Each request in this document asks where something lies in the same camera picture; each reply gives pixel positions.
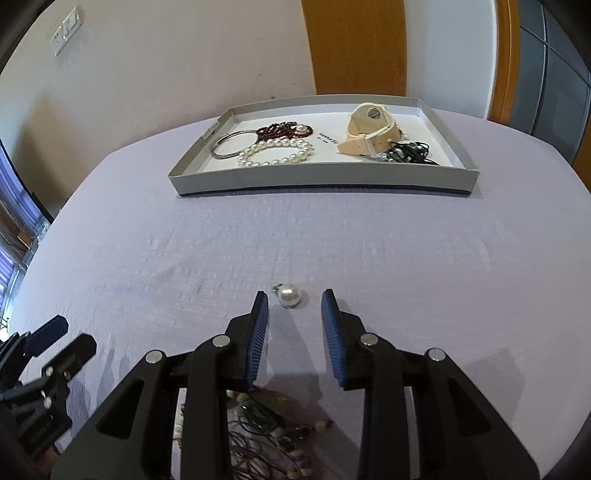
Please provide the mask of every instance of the white wall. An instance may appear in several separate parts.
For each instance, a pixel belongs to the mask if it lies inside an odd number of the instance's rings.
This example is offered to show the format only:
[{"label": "white wall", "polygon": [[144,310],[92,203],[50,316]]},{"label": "white wall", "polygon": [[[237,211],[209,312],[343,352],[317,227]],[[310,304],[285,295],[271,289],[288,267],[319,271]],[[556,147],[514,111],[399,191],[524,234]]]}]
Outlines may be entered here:
[{"label": "white wall", "polygon": [[496,69],[495,0],[405,0],[407,95],[486,118]]},{"label": "white wall", "polygon": [[297,0],[82,0],[84,24],[54,57],[49,39],[78,1],[56,0],[0,75],[0,138],[53,214],[124,145],[315,92]]}]

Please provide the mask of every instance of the metal hoop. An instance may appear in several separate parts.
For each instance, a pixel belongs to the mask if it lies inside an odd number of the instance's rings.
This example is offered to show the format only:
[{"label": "metal hoop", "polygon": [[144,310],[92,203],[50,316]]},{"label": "metal hoop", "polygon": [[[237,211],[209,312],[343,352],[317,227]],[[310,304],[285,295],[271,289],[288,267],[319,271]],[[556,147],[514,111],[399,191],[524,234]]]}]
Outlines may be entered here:
[{"label": "metal hoop", "polygon": [[226,135],[224,135],[224,136],[222,136],[222,137],[220,137],[220,138],[218,138],[216,140],[216,142],[212,145],[212,157],[213,158],[218,158],[220,160],[222,160],[224,158],[237,157],[244,150],[244,148],[241,149],[241,150],[239,150],[239,151],[237,151],[237,152],[228,153],[228,154],[225,154],[225,155],[220,155],[220,154],[216,153],[216,150],[226,140],[229,140],[232,137],[235,137],[237,135],[242,135],[242,134],[255,134],[256,135],[256,140],[255,140],[255,142],[252,145],[256,145],[256,143],[258,142],[258,133],[257,133],[256,130],[239,130],[238,132],[232,132],[232,133],[226,134]]}]

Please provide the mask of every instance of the silver screw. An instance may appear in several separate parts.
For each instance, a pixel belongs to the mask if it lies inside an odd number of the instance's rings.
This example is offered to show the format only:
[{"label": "silver screw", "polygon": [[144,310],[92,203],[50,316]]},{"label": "silver screw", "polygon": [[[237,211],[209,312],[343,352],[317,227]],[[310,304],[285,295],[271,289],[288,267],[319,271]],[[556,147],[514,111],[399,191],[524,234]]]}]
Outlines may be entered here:
[{"label": "silver screw", "polygon": [[145,358],[149,364],[157,364],[162,360],[162,352],[159,350],[152,350],[146,354]]},{"label": "silver screw", "polygon": [[362,344],[367,346],[373,346],[376,343],[378,343],[378,337],[373,333],[364,333],[362,336],[359,337],[359,340]]},{"label": "silver screw", "polygon": [[440,362],[446,359],[446,354],[440,348],[431,348],[428,352],[429,358],[434,362]]},{"label": "silver screw", "polygon": [[230,345],[230,337],[228,335],[218,335],[217,337],[214,337],[212,342],[214,346],[217,346],[218,348],[221,348],[223,346],[226,345]]}]

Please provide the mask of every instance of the watch face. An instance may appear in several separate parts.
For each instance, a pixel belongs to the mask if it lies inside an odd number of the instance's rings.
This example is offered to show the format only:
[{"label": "watch face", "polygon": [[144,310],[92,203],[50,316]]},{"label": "watch face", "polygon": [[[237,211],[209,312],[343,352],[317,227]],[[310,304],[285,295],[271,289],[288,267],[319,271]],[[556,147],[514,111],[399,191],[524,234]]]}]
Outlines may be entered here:
[{"label": "watch face", "polygon": [[377,120],[378,118],[380,118],[382,116],[382,114],[380,113],[379,109],[376,107],[370,108],[368,110],[368,117]]}]

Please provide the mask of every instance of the jewelry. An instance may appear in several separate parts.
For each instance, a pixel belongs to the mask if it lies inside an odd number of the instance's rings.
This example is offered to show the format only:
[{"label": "jewelry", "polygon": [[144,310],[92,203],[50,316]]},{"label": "jewelry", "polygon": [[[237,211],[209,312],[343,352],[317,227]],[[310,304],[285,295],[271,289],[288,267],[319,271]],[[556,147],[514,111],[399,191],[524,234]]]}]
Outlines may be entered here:
[{"label": "jewelry", "polygon": [[295,307],[301,302],[301,293],[295,285],[291,283],[280,283],[273,287],[273,291],[279,298],[279,303],[284,307]]},{"label": "jewelry", "polygon": [[298,124],[296,122],[283,122],[271,124],[268,127],[259,128],[257,141],[270,140],[271,138],[304,138],[309,137],[314,131],[310,125]]},{"label": "jewelry", "polygon": [[347,155],[379,157],[401,137],[402,132],[386,107],[367,102],[358,105],[349,115],[347,139],[339,143],[337,149]]},{"label": "jewelry", "polygon": [[239,155],[242,150],[228,153],[228,154],[219,154],[216,153],[216,150],[222,145],[225,141],[229,140],[232,137],[242,134],[256,134],[256,141],[248,148],[252,148],[253,146],[257,145],[261,141],[267,141],[275,138],[303,138],[309,137],[314,131],[312,127],[309,125],[298,124],[296,122],[283,122],[280,124],[271,124],[268,127],[260,127],[256,130],[239,130],[237,132],[232,132],[230,134],[222,135],[218,138],[215,143],[212,145],[211,153],[213,158],[218,158],[223,160],[225,158],[232,158]]},{"label": "jewelry", "polygon": [[218,138],[215,143],[212,145],[212,157],[213,158],[218,158],[220,160],[224,159],[224,158],[232,158],[232,157],[236,157],[236,155],[240,155],[240,152],[242,150],[238,150],[237,152],[233,152],[233,153],[228,153],[228,154],[219,154],[216,153],[216,150],[219,148],[220,145],[222,145],[226,140],[231,139],[232,137],[235,137],[237,135],[242,135],[242,134],[257,134],[256,130],[239,130],[237,132],[232,132],[230,134],[226,134],[226,135],[222,135],[220,138]]},{"label": "jewelry", "polygon": [[382,153],[381,158],[386,162],[421,163],[425,165],[439,165],[427,158],[429,145],[423,142],[398,143],[392,142],[392,148]]},{"label": "jewelry", "polygon": [[[282,159],[276,158],[275,160],[265,161],[263,163],[252,161],[252,156],[267,148],[299,148],[297,153],[292,153],[289,157],[283,157]],[[306,161],[309,156],[314,152],[314,147],[311,143],[305,140],[298,140],[296,138],[275,138],[274,140],[269,139],[267,141],[260,141],[259,143],[248,147],[238,155],[238,166],[239,167],[260,167],[269,165],[279,165],[285,163],[300,163]]]}]

